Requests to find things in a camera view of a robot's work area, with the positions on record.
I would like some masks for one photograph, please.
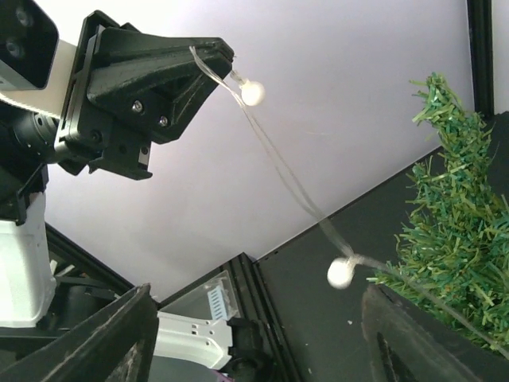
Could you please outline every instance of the wire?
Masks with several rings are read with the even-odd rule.
[[[369,258],[364,255],[356,254],[353,251],[350,244],[348,244],[348,242],[338,233],[336,228],[332,225],[330,219],[327,218],[327,216],[314,203],[311,196],[305,190],[305,187],[301,184],[301,182],[297,178],[297,175],[292,171],[286,160],[282,157],[278,148],[274,145],[269,135],[259,124],[255,116],[251,114],[251,111],[248,109],[247,105],[243,102],[242,98],[228,84],[226,84],[221,77],[214,73],[198,57],[196,48],[194,46],[190,46],[189,50],[191,51],[191,54],[198,68],[200,68],[200,70],[205,75],[207,75],[211,80],[214,80],[218,85],[222,86],[227,91],[229,91],[230,94],[235,99],[235,101],[239,104],[240,108],[244,112],[244,115],[247,117],[249,124],[251,125],[251,129],[256,134],[258,140],[261,142],[263,149],[266,151],[267,155],[270,157],[274,165],[274,168],[278,172],[278,176],[282,180],[283,185],[289,191],[292,198],[301,206],[301,208],[317,220],[323,233],[327,236],[331,243],[334,244],[334,246],[339,250],[339,252],[343,256],[349,258],[354,264],[361,264],[364,266],[372,267],[378,269],[379,271],[386,272],[390,275],[393,275],[396,278],[401,279],[409,287],[416,290],[418,293],[424,295],[427,299],[436,304],[439,308],[449,313],[457,321],[464,325],[467,329],[471,330],[479,338],[482,338],[493,349],[499,351],[505,358],[509,360],[509,352],[506,349],[504,349],[490,337],[486,336],[485,334],[482,334],[463,315],[457,313],[453,308],[447,306],[447,304],[442,302],[439,298],[433,296],[424,287],[420,286],[418,283],[413,282],[405,275],[401,275],[397,271],[390,269],[384,263],[381,263],[375,259]]]

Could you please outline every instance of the screw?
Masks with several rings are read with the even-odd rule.
[[[159,126],[161,127],[168,126],[168,119],[164,115],[162,115],[161,118],[159,119]]]
[[[20,6],[16,9],[16,17],[24,27],[29,27],[33,24],[33,19]]]
[[[101,143],[101,141],[103,140],[103,136],[101,135],[100,131],[97,130],[92,130],[90,136],[94,143]]]
[[[25,50],[19,45],[12,37],[7,38],[6,41],[7,52],[16,59],[21,59],[25,55]]]
[[[141,103],[140,101],[138,100],[135,100],[133,102],[133,107],[131,108],[132,111],[134,111],[135,113],[141,113],[143,111],[143,103]]]

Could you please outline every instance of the green plastic plant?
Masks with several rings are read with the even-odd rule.
[[[414,122],[437,129],[445,172],[431,158],[417,163],[410,178],[417,197],[410,224],[396,236],[401,262],[388,264],[463,314],[499,345],[509,345],[509,206],[488,184],[491,130],[467,113],[443,76],[433,74],[419,92],[424,109]],[[394,276],[384,283],[472,342],[488,347],[449,314]]]

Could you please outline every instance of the camera lens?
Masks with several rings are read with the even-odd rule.
[[[16,9],[16,17],[17,17],[17,20],[19,21],[19,23],[26,28],[28,28],[29,26],[32,26],[32,24],[33,24],[32,16],[27,14],[26,11],[23,8],[21,8],[20,6]]]
[[[20,43],[16,42],[13,38],[8,38],[6,41],[6,49],[9,54],[14,57],[21,59],[25,56],[25,50]]]

